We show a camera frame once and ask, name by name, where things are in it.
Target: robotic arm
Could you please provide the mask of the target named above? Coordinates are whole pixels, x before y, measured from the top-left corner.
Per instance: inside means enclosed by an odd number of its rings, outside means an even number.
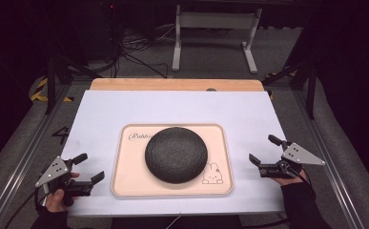
[[[276,164],[261,164],[259,159],[249,154],[249,160],[258,167],[261,177],[295,178],[301,171],[303,164],[325,164],[323,160],[296,143],[280,140],[274,135],[268,135],[268,139],[277,146],[282,146],[284,152],[281,160]]]
[[[91,181],[75,181],[72,179],[73,164],[77,165],[87,158],[87,154],[69,160],[63,160],[58,156],[35,183],[35,188],[43,187],[46,195],[54,193],[59,188],[65,190],[63,200],[66,206],[73,205],[73,197],[88,197],[94,185],[104,178],[104,171],[92,177]]]

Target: silver metal leg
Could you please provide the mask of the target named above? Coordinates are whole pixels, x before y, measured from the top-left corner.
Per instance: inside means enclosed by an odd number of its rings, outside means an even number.
[[[243,51],[244,51],[244,54],[246,55],[246,60],[247,60],[247,64],[249,65],[250,73],[257,73],[257,66],[256,66],[255,60],[253,59],[251,48],[252,48],[253,40],[255,39],[255,34],[256,34],[260,15],[261,15],[261,9],[258,9],[253,18],[252,26],[250,27],[249,40],[247,41],[247,43],[246,42],[242,43]]]
[[[177,12],[175,14],[175,45],[172,66],[173,72],[178,72],[180,70],[180,56],[181,56],[180,28],[181,28],[181,8],[178,5]]]
[[[181,56],[181,37],[180,29],[185,28],[222,28],[222,29],[241,29],[249,30],[249,39],[242,43],[244,54],[246,55],[247,64],[250,73],[257,73],[257,67],[251,47],[255,38],[258,21],[261,15],[261,9],[256,13],[208,13],[208,12],[181,12],[181,8],[177,5],[175,14],[175,45],[173,56],[173,72],[180,69]]]

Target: metal frame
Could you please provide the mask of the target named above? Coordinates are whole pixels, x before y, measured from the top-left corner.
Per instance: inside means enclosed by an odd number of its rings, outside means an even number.
[[[181,58],[181,28],[216,28],[250,30],[247,42],[242,42],[250,73],[257,73],[256,62],[253,59],[251,47],[262,9],[256,13],[217,13],[217,12],[186,12],[177,5],[175,14],[175,45],[173,55],[173,72],[180,69]]]
[[[61,101],[67,95],[69,88],[69,85],[62,85],[58,94],[56,95],[56,100]],[[56,112],[58,111],[61,104],[62,103],[55,103],[51,112],[48,115],[44,115],[41,123],[38,126],[38,129],[32,137],[30,145],[28,146],[26,152],[23,154],[23,157],[21,158],[20,162],[12,173],[9,182],[0,195],[0,221],[5,215],[6,210],[8,209],[12,199],[14,198],[18,188],[20,187],[24,176],[29,170],[32,161],[39,150],[44,134],[48,130],[51,121],[55,117]]]
[[[364,228],[359,218],[359,214],[350,198],[350,195],[348,194],[347,189],[345,188],[344,182],[342,181],[341,176],[338,173],[337,167],[333,162],[333,159],[331,158],[326,145],[324,144],[324,140],[321,137],[320,132],[318,131],[318,126],[316,125],[315,120],[311,119],[310,116],[307,114],[306,110],[304,109],[305,101],[302,92],[294,91],[294,96],[297,101],[297,105],[299,106],[299,109],[303,112],[305,123],[307,124],[312,136],[315,139],[315,142],[318,146],[318,151],[321,154],[321,158],[323,158],[323,160],[326,161],[326,164],[324,165],[326,174],[330,179],[330,182],[338,198],[341,209],[344,212],[344,215],[348,223],[350,224],[350,227],[357,229]]]

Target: metal stand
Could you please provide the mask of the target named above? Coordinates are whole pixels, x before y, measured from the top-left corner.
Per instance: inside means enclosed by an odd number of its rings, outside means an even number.
[[[70,60],[68,57],[57,55],[50,58],[48,61],[48,107],[45,115],[49,114],[56,103],[56,87],[55,78],[58,77],[62,84],[71,84],[73,82],[73,77],[68,69],[72,66],[79,70],[80,72],[88,75],[92,79],[103,78],[103,76],[94,73],[93,71],[83,67],[80,64]]]
[[[180,69],[181,28],[215,28],[250,30],[249,39],[247,42],[242,42],[242,48],[246,55],[250,73],[257,73],[256,63],[250,49],[255,38],[260,15],[261,9],[256,10],[256,13],[181,12],[180,6],[177,5],[173,72],[178,72]]]
[[[281,72],[271,76],[270,78],[264,79],[261,83],[263,86],[270,85],[271,83],[276,82],[280,78],[296,70],[297,73],[294,79],[291,81],[290,87],[292,90],[300,90],[305,84],[306,80],[309,79],[308,94],[306,98],[306,111],[308,112],[308,115],[311,119],[315,119],[313,116],[313,104],[315,99],[317,71],[312,61],[297,63],[295,66],[286,68]]]

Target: tabletop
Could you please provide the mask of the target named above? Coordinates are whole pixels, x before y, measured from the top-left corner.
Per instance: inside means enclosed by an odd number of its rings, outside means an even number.
[[[257,85],[260,83],[255,80],[94,80],[84,94],[62,157],[87,153],[89,158],[73,170],[80,173],[82,180],[101,171],[106,177],[94,186],[90,197],[75,202],[70,215],[133,217],[282,212],[279,186],[259,177],[257,167],[248,160],[248,154],[253,154],[262,163],[277,162],[282,151],[267,138],[268,135],[285,138],[268,94]],[[205,92],[210,88],[217,92]],[[124,127],[178,123],[214,123],[222,128],[233,175],[231,192],[152,197],[115,195],[113,171]]]

